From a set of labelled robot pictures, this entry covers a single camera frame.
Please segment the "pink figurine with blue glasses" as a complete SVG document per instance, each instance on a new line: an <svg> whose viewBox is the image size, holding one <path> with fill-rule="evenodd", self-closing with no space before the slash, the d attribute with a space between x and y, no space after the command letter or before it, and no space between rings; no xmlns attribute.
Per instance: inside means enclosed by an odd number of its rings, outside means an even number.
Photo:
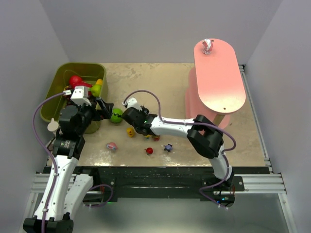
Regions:
<svg viewBox="0 0 311 233"><path fill-rule="evenodd" d="M109 150L116 151L118 149L117 145L114 142L109 142L106 144L106 147Z"/></svg>

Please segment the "red white figurine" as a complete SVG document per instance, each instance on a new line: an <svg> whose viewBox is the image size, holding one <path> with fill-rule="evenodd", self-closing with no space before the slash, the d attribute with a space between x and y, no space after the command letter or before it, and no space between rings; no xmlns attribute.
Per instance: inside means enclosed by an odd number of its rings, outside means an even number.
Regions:
<svg viewBox="0 0 311 233"><path fill-rule="evenodd" d="M204 46L203 48L203 53L205 55L210 55L211 54L211 51L213 50L213 42L214 40L213 39L209 39L209 38L206 38L202 41L202 44Z"/></svg>

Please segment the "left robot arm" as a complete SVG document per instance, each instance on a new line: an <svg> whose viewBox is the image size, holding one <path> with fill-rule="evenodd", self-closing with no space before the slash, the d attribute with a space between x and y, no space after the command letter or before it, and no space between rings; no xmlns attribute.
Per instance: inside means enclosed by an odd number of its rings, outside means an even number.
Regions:
<svg viewBox="0 0 311 233"><path fill-rule="evenodd" d="M73 174L85 144L83 135L91 122L110 119L113 106L95 98L94 102L82 105L74 100L61 110L53 151L49 153L52 161L49 179L34 215L24 220L25 232L73 231L76 212L94 184L92 174Z"/></svg>

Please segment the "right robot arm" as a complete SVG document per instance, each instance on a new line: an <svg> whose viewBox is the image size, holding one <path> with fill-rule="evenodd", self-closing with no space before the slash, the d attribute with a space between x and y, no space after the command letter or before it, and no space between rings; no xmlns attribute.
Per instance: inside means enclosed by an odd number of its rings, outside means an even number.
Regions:
<svg viewBox="0 0 311 233"><path fill-rule="evenodd" d="M237 143L232 135L215 126L203 115L191 119L172 119L150 114L145 108L138 110L127 108L122 114L123 120L143 135L170 135L187 138L195 151L207 158L212 165L215 186L232 186L234 172L225 155L235 149Z"/></svg>

